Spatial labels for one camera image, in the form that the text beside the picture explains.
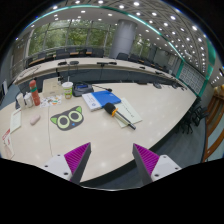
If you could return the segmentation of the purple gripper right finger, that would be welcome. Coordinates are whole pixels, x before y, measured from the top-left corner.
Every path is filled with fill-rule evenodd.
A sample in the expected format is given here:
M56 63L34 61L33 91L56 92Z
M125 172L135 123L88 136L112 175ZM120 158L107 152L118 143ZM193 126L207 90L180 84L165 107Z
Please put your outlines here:
M138 144L133 144L132 154L144 185L181 170L168 155L157 155Z

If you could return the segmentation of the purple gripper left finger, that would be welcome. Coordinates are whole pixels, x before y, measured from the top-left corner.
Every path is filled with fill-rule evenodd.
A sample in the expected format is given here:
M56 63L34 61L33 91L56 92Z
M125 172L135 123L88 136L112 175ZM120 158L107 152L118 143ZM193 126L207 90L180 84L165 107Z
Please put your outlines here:
M58 154L43 165L43 169L77 185L91 154L91 143L81 145L66 154Z

